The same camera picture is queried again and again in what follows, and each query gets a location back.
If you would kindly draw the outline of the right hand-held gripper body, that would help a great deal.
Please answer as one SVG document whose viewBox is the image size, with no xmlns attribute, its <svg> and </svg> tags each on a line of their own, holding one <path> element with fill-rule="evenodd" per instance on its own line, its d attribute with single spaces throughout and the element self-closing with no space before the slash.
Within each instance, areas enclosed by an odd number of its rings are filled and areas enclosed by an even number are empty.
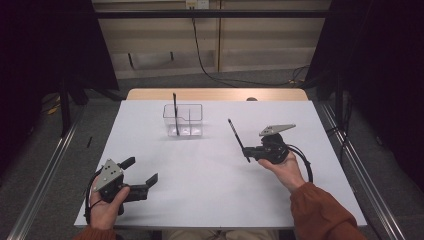
<svg viewBox="0 0 424 240">
<path fill-rule="evenodd" d="M 254 155 L 256 160 L 266 159 L 272 164 L 280 164 L 287 157 L 288 146 L 281 136 L 282 131 L 294 128 L 295 124 L 270 125 L 265 127 L 260 133 L 261 146 L 259 151 Z"/>
</svg>

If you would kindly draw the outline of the black curtain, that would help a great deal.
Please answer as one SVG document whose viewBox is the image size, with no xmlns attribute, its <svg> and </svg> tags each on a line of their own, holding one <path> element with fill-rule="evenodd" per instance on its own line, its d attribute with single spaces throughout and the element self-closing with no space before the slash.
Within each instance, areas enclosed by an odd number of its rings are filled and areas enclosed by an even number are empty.
<svg viewBox="0 0 424 240">
<path fill-rule="evenodd" d="M 38 120 L 42 98 L 67 88 L 118 88 L 92 0 L 0 0 L 0 175 Z"/>
<path fill-rule="evenodd" d="M 331 0 L 306 82 L 338 85 L 424 191 L 424 0 Z"/>
</svg>

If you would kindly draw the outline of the clear plastic organizer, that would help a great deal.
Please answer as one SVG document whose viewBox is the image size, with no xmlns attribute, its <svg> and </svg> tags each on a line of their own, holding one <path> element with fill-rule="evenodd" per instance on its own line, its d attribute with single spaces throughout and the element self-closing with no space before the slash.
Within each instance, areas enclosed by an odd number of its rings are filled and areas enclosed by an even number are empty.
<svg viewBox="0 0 424 240">
<path fill-rule="evenodd" d="M 203 106 L 201 104 L 177 104 L 180 136 L 176 135 L 173 104 L 163 108 L 166 131 L 172 137 L 191 137 L 203 134 Z"/>
</svg>

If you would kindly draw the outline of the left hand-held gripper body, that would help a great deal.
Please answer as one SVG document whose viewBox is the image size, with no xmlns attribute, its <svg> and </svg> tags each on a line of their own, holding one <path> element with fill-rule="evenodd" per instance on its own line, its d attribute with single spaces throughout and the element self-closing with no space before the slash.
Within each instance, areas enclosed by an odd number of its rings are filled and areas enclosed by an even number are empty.
<svg viewBox="0 0 424 240">
<path fill-rule="evenodd" d="M 107 159 L 105 164 L 95 175 L 98 177 L 94 185 L 94 191 L 99 192 L 101 199 L 111 203 L 117 193 L 126 186 L 124 183 L 124 171 L 118 166 L 119 163 L 112 159 Z M 149 192 L 149 187 L 144 183 L 141 185 L 129 185 L 130 192 L 124 203 L 146 200 Z"/>
</svg>

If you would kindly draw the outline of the black metal stand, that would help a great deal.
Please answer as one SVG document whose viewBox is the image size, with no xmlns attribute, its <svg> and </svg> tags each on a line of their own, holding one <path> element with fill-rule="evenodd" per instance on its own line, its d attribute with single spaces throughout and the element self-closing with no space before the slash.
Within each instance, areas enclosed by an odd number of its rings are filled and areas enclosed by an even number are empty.
<svg viewBox="0 0 424 240">
<path fill-rule="evenodd" d="M 62 133 L 64 137 L 71 128 L 70 100 L 76 105 L 84 106 L 88 103 L 88 97 L 83 84 L 79 80 L 63 79 L 59 85 L 60 108 L 62 116 Z"/>
<path fill-rule="evenodd" d="M 343 77 L 340 73 L 337 74 L 337 85 L 335 90 L 335 117 L 337 127 L 343 129 Z"/>
</svg>

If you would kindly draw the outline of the black horizontal metal bar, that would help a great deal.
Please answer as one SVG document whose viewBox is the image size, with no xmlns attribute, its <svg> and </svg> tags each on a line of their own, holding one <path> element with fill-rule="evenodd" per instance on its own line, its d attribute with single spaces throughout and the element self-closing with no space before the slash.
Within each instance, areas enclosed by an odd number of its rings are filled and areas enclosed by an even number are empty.
<svg viewBox="0 0 424 240">
<path fill-rule="evenodd" d="M 328 10 L 137 10 L 98 11 L 101 19 L 136 18 L 326 18 Z"/>
</svg>

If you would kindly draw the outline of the white table sheet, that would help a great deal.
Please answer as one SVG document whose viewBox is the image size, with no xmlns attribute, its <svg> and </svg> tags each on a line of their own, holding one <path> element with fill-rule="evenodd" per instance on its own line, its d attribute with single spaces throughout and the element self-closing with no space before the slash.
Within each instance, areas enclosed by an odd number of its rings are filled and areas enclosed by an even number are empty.
<svg viewBox="0 0 424 240">
<path fill-rule="evenodd" d="M 122 102 L 103 159 L 136 162 L 124 173 L 128 184 L 153 174 L 158 182 L 145 201 L 125 204 L 119 228 L 274 228 L 293 225 L 290 193 L 255 160 L 247 162 L 227 121 L 244 146 L 257 146 L 268 125 L 295 124 L 285 142 L 302 150 L 302 174 L 331 193 L 358 225 L 366 220 L 310 101 L 204 101 L 203 134 L 171 137 L 162 101 Z"/>
</svg>

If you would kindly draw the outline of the black cosmetic pencil silver end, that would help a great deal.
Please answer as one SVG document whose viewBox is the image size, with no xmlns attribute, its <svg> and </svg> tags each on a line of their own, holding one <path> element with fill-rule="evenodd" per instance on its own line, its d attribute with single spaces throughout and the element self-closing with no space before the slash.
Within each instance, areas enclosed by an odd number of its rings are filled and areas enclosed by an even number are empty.
<svg viewBox="0 0 424 240">
<path fill-rule="evenodd" d="M 180 136 L 179 124 L 178 124 L 178 107 L 177 107 L 177 95 L 174 92 L 173 94 L 173 108 L 174 108 L 174 121 L 175 121 L 175 131 L 176 135 Z"/>
</svg>

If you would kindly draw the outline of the person's right hand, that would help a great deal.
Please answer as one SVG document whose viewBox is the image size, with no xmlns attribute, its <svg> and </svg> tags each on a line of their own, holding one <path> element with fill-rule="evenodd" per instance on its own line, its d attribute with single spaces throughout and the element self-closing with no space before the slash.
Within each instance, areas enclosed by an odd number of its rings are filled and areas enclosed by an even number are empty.
<svg viewBox="0 0 424 240">
<path fill-rule="evenodd" d="M 306 183 L 300 172 L 298 161 L 292 152 L 280 164 L 272 164 L 266 159 L 260 159 L 258 163 L 270 170 L 290 193 Z"/>
</svg>

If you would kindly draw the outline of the person's left hand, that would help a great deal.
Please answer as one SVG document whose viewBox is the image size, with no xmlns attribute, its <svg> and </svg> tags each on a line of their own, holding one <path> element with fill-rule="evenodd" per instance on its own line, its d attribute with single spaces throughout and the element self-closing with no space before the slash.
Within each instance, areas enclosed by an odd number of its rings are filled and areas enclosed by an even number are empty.
<svg viewBox="0 0 424 240">
<path fill-rule="evenodd" d="M 90 194 L 90 226 L 97 230 L 110 230 L 114 227 L 119 207 L 130 192 L 129 187 L 123 187 L 111 203 L 101 199 L 99 192 L 91 188 Z"/>
</svg>

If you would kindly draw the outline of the black makeup brush silver ferrule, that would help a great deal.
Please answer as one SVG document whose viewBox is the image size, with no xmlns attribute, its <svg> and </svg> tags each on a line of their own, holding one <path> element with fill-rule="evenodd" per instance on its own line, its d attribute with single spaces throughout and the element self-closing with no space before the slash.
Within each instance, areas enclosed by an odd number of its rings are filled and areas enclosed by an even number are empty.
<svg viewBox="0 0 424 240">
<path fill-rule="evenodd" d="M 242 141 L 241 141 L 241 139 L 240 139 L 240 137 L 239 137 L 239 135 L 238 135 L 238 133 L 237 133 L 237 131 L 236 131 L 233 123 L 232 123 L 232 120 L 230 118 L 228 118 L 227 121 L 228 121 L 228 123 L 229 123 L 229 125 L 230 125 L 230 127 L 232 129 L 232 132 L 233 132 L 233 134 L 234 134 L 234 136 L 236 138 L 236 141 L 238 142 L 238 144 L 239 144 L 239 146 L 241 148 L 241 151 L 243 153 L 243 156 L 246 158 L 247 162 L 250 163 L 249 157 L 244 154 L 244 150 L 245 150 L 244 145 L 242 144 Z"/>
</svg>

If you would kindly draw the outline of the white wall socket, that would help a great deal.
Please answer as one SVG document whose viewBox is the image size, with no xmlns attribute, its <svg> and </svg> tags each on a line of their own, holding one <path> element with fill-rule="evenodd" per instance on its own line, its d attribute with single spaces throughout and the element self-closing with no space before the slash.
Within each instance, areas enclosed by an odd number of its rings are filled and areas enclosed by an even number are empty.
<svg viewBox="0 0 424 240">
<path fill-rule="evenodd" d="M 206 10 L 210 6 L 209 0 L 185 0 L 186 8 L 189 10 Z"/>
</svg>

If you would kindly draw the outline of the aluminium floor rail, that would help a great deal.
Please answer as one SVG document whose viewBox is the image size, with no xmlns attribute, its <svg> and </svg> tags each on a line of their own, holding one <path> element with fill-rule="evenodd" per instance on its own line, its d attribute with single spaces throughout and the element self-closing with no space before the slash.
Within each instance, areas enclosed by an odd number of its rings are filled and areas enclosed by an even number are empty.
<svg viewBox="0 0 424 240">
<path fill-rule="evenodd" d="M 361 189 L 377 215 L 378 221 L 382 225 L 388 239 L 406 240 L 396 218 L 371 179 L 348 135 L 343 129 L 337 127 L 334 110 L 329 103 L 322 104 L 321 109 L 326 117 L 326 122 L 331 126 L 328 136 L 336 137 L 340 145 L 338 159 L 341 166 L 344 167 L 343 161 L 346 160 L 355 173 L 355 177 L 360 183 Z"/>
<path fill-rule="evenodd" d="M 13 228 L 11 229 L 7 240 L 25 240 L 27 234 L 34 222 L 34 219 L 45 199 L 49 187 L 53 181 L 54 175 L 73 139 L 74 133 L 81 122 L 85 108 L 81 108 L 76 112 L 76 116 L 70 126 L 65 130 L 58 140 L 54 152 L 49 158 L 49 162 L 43 170 L 43 174 L 37 181 L 37 185 L 31 192 L 31 196 L 22 208 Z"/>
</svg>

